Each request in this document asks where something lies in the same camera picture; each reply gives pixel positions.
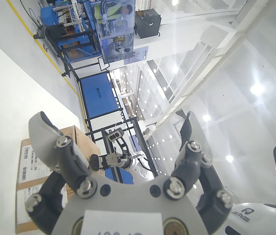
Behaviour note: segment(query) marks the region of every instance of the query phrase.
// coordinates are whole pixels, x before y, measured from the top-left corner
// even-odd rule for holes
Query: box on shelf
[[[92,154],[100,155],[100,149],[76,126],[60,130],[64,135],[70,136],[78,145],[80,151],[89,161]],[[38,227],[31,221],[25,210],[27,199],[37,193],[47,180],[52,171],[35,155],[29,139],[22,140],[18,174],[16,182],[16,205],[15,205],[15,233],[37,230]],[[104,171],[96,171],[104,176]],[[74,191],[66,184],[61,191],[62,206],[73,196]]]

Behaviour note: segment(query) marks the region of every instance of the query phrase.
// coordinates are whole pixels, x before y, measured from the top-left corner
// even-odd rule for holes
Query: yellow floor line
[[[30,34],[30,36],[33,38],[33,33],[30,31],[30,29],[28,28],[28,26],[26,25],[26,23],[24,22],[24,20],[21,18],[21,16],[19,15],[19,13],[16,11],[15,7],[13,6],[13,4],[11,3],[10,0],[6,0],[6,2],[8,3],[8,5],[11,7],[12,11],[15,13],[15,15],[17,16],[17,18],[20,20],[20,22],[23,24],[23,26],[25,27],[25,29],[27,30],[27,32]],[[46,50],[43,48],[43,46],[41,46],[41,44],[38,42],[37,39],[34,39],[34,41],[36,42],[36,44],[38,45],[38,47],[41,49],[41,51],[44,53],[44,55],[49,59],[49,61],[51,62],[51,64],[55,67],[55,69],[58,71],[59,74],[61,74],[62,76],[62,73],[60,71],[60,69],[58,68],[58,66],[53,62],[53,60],[51,59],[51,57],[47,54]],[[69,83],[69,81],[66,79],[66,77],[63,77],[62,78],[66,81],[66,83],[70,86],[70,88],[73,90],[73,92],[77,95],[78,97],[78,101],[79,101],[79,104],[80,104],[80,111],[82,113],[82,118],[83,118],[83,124],[85,126],[85,130],[86,132],[88,132],[88,129],[87,129],[87,125],[86,125],[86,121],[85,121],[85,116],[84,116],[84,113],[83,113],[83,109],[82,109],[82,104],[81,104],[81,99],[80,99],[80,96],[79,94],[77,93],[77,91],[73,88],[73,86]]]

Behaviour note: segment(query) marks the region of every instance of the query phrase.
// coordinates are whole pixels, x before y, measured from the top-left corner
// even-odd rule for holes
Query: silver screw
[[[69,139],[66,136],[61,136],[58,140],[57,140],[57,147],[64,147],[68,144]]]
[[[209,157],[207,157],[207,155],[206,154],[203,154],[203,161],[204,162],[209,162],[209,161],[211,161],[211,159],[209,158]]]
[[[79,189],[77,189],[77,195],[82,199],[90,198],[96,190],[97,181],[89,176],[81,182]]]
[[[191,148],[193,149],[193,150],[199,150],[200,149],[200,144],[198,143],[198,142],[195,142],[195,141],[192,141],[191,143],[190,143],[190,146],[191,146]]]
[[[225,208],[231,208],[233,206],[230,195],[225,190],[219,190],[216,196],[224,203]]]
[[[180,191],[182,191],[182,187],[180,186],[180,184],[176,181],[173,181],[170,184],[170,190],[174,193],[174,194],[179,194]]]
[[[170,186],[166,190],[167,194],[173,199],[181,199],[185,194],[185,188],[182,182],[176,177],[171,177],[170,181]]]
[[[81,191],[82,193],[88,192],[89,189],[90,189],[90,187],[91,187],[91,182],[88,181],[88,180],[84,180],[84,181],[81,182],[81,184],[80,184],[80,191]]]
[[[39,194],[31,195],[26,202],[26,210],[27,212],[33,212],[34,208],[42,201],[42,197]]]

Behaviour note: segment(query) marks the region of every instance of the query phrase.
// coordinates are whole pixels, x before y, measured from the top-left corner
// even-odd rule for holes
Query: monitor screen
[[[103,0],[90,3],[105,64],[133,56],[135,1]]]

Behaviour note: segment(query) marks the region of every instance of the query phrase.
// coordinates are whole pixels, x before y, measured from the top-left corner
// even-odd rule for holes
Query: white sign
[[[36,156],[31,145],[22,147],[18,183],[48,177],[52,170]]]
[[[162,216],[86,210],[80,235],[163,235]]]
[[[35,193],[38,193],[41,189],[43,184],[39,184],[34,187],[28,187],[25,189],[21,189],[17,191],[17,202],[16,202],[16,216],[17,216],[17,224],[27,223],[31,221],[30,216],[26,212],[25,204],[27,199]],[[61,190],[62,194],[62,207],[64,208],[68,202],[67,200],[67,191],[66,185]]]

